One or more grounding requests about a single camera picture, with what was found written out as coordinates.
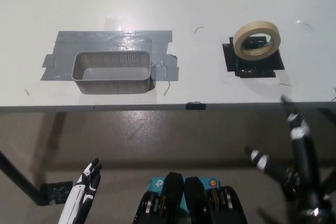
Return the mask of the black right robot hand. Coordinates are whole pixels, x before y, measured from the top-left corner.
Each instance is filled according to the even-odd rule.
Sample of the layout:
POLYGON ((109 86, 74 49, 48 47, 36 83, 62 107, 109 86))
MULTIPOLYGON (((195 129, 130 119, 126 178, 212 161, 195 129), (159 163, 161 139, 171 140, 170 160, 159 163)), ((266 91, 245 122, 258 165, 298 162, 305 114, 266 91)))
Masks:
POLYGON ((293 102, 284 95, 280 99, 290 128, 293 169, 250 146, 245 147, 245 153, 257 169, 281 185, 285 199, 294 204, 295 223, 335 223, 335 209, 329 199, 335 191, 335 172, 321 181, 310 127, 293 102))

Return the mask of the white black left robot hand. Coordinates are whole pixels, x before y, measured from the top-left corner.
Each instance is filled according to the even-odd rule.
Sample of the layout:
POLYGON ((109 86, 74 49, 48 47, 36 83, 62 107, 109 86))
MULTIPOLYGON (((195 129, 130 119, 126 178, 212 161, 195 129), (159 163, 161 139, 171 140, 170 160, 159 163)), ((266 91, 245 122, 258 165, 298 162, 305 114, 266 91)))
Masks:
POLYGON ((72 187, 58 224, 85 223, 100 184, 102 165, 95 158, 72 187))

